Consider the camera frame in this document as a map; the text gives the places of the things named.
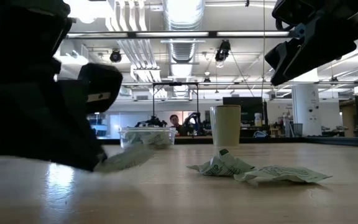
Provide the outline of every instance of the ventilation duct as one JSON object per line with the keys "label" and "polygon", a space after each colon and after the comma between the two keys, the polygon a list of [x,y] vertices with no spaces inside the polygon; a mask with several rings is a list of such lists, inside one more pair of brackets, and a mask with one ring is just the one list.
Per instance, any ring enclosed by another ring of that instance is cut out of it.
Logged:
{"label": "ventilation duct", "polygon": [[[163,0],[163,7],[166,30],[191,31],[201,29],[205,0]],[[171,65],[172,75],[176,78],[186,78],[190,76],[193,66],[189,63],[195,60],[196,43],[171,43],[169,45],[169,51],[170,62],[179,63]]]}

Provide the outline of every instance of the clear plastic bowl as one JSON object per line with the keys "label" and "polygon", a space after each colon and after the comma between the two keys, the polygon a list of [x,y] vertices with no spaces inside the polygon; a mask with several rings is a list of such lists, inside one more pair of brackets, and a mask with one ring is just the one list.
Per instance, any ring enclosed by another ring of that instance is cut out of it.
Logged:
{"label": "clear plastic bowl", "polygon": [[121,128],[121,147],[146,147],[148,149],[170,149],[175,144],[176,128]]}

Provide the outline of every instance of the fluorescent light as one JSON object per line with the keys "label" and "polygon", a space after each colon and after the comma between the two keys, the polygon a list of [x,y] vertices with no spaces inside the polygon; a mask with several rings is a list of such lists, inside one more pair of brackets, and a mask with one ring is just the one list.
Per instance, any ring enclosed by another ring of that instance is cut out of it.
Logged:
{"label": "fluorescent light", "polygon": [[67,39],[126,38],[125,32],[82,32],[68,33]]}
{"label": "fluorescent light", "polygon": [[207,37],[209,32],[138,32],[137,37]]}
{"label": "fluorescent light", "polygon": [[88,16],[80,17],[79,19],[82,23],[85,23],[85,24],[91,24],[92,22],[94,22],[96,20],[96,18],[88,17]]}
{"label": "fluorescent light", "polygon": [[234,85],[234,82],[201,82],[200,85]]}
{"label": "fluorescent light", "polygon": [[289,31],[232,31],[232,32],[218,32],[218,37],[280,37],[290,35]]}
{"label": "fluorescent light", "polygon": [[149,86],[153,83],[122,83],[121,85],[130,85],[130,86]]}
{"label": "fluorescent light", "polygon": [[165,100],[166,102],[189,102],[189,100]]}
{"label": "fluorescent light", "polygon": [[84,56],[72,57],[70,54],[66,54],[66,56],[59,56],[55,54],[54,57],[64,65],[86,65],[87,63],[89,63],[89,60],[86,59]]}
{"label": "fluorescent light", "polygon": [[197,44],[205,43],[205,40],[161,40],[162,44]]}
{"label": "fluorescent light", "polygon": [[[207,7],[244,7],[245,3],[208,3],[205,4]],[[263,5],[263,4],[249,4],[251,7],[265,7],[267,9],[274,9],[272,5]]]}
{"label": "fluorescent light", "polygon": [[282,96],[278,96],[278,97],[284,97],[284,96],[287,96],[287,95],[289,95],[289,94],[291,94],[291,93],[292,93],[292,91],[289,92],[289,93],[286,93],[286,94],[284,94],[284,95],[282,95]]}

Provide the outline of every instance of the man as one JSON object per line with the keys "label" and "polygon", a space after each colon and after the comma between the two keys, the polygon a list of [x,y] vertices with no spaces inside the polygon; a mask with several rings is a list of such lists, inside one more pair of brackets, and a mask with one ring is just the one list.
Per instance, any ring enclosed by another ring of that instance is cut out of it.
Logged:
{"label": "man", "polygon": [[171,121],[172,123],[172,127],[173,128],[176,128],[177,131],[178,131],[178,134],[179,136],[187,136],[187,131],[185,129],[185,127],[183,127],[183,125],[180,125],[179,124],[179,117],[175,114],[171,115],[171,117],[169,117],[169,120]]}

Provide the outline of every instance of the paper cup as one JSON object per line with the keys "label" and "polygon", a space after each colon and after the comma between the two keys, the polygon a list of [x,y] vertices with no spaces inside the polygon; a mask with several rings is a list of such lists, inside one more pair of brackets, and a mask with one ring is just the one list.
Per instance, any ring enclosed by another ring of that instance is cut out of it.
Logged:
{"label": "paper cup", "polygon": [[210,109],[212,136],[216,147],[236,147],[240,141],[241,107],[213,106]]}

